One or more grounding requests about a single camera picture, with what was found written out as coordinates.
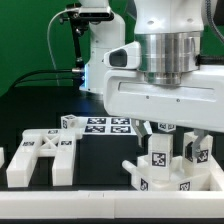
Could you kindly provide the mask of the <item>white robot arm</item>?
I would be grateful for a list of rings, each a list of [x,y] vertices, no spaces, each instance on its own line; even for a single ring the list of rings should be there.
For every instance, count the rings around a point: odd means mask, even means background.
[[[213,0],[134,0],[135,41],[117,44],[117,28],[94,29],[107,47],[104,108],[110,115],[198,131],[192,154],[209,131],[224,132],[224,65],[200,55]]]

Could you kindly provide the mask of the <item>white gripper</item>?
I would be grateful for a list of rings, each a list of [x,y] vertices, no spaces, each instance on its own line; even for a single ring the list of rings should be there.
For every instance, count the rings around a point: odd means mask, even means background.
[[[202,66],[184,74],[178,86],[153,85],[142,72],[113,69],[104,76],[103,102],[108,114],[132,118],[141,148],[152,135],[150,122],[196,128],[192,156],[198,158],[209,131],[224,132],[224,66]]]

